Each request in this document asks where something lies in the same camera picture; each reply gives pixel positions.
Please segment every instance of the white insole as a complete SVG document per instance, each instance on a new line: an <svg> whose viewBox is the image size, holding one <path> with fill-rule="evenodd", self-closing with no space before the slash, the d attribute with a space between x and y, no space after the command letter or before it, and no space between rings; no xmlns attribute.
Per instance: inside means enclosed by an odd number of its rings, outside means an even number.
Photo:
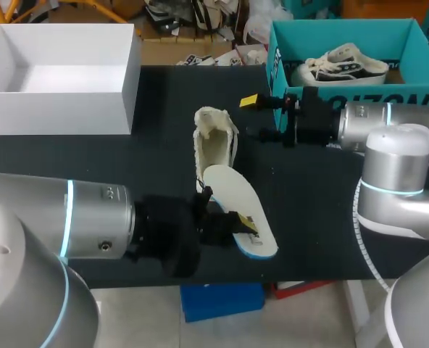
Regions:
<svg viewBox="0 0 429 348"><path fill-rule="evenodd" d="M236 211L250 218L258 230L258 237L234 233L241 251L251 258L267 259L278 251L278 245L267 222L265 211L250 183L227 165L212 165L203 175L204 183L213 190L213 198L225 212Z"/></svg>

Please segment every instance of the yellow tag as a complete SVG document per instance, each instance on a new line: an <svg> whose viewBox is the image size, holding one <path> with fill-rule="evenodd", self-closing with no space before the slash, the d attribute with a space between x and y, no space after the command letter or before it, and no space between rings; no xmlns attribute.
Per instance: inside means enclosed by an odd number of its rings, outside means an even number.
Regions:
<svg viewBox="0 0 429 348"><path fill-rule="evenodd" d="M247 96L241 100L241 107L246 107L248 105L257 103L258 94L254 94L253 96Z"/></svg>
<svg viewBox="0 0 429 348"><path fill-rule="evenodd" d="M238 216L241 219L241 222L248 228L252 229L253 231L258 233L257 227L255 226L253 219L251 217L245 217L239 212L237 212Z"/></svg>

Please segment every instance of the shoe sole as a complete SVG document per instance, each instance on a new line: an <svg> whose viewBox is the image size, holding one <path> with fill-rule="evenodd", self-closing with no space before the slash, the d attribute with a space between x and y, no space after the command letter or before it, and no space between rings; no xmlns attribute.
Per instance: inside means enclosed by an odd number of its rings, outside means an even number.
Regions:
<svg viewBox="0 0 429 348"><path fill-rule="evenodd" d="M267 222L265 211L250 183L227 165L212 165L204 172L204 183L213 190L214 200L225 212L236 211L251 221L258 237L234 233L238 248L252 259L270 259L278 252L278 245Z"/></svg>
<svg viewBox="0 0 429 348"><path fill-rule="evenodd" d="M292 87L312 86L312 87L325 87L325 86L374 86L383 85L386 81L386 76L375 76L372 78L358 78L356 80L345 81L316 81L306 80L301 78L299 74L292 74L291 83Z"/></svg>

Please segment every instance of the screw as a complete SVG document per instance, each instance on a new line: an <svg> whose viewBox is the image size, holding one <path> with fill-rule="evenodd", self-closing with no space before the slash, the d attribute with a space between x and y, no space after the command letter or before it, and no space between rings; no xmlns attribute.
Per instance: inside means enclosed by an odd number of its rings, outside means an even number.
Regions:
<svg viewBox="0 0 429 348"><path fill-rule="evenodd" d="M111 241L103 241L99 244L99 249L103 252L108 252L112 248Z"/></svg>

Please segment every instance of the red object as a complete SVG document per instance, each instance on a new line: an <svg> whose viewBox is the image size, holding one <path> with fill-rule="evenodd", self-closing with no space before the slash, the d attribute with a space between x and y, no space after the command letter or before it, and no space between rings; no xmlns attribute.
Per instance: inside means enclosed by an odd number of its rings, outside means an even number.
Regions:
<svg viewBox="0 0 429 348"><path fill-rule="evenodd" d="M292 286L287 289L279 290L275 283L271 284L271 290L276 296L277 299L285 299L286 297L290 297L293 295L301 294L302 292L313 290L316 288L320 288L321 286L328 285L333 283L333 281L312 281L309 283L303 283L299 285Z"/></svg>

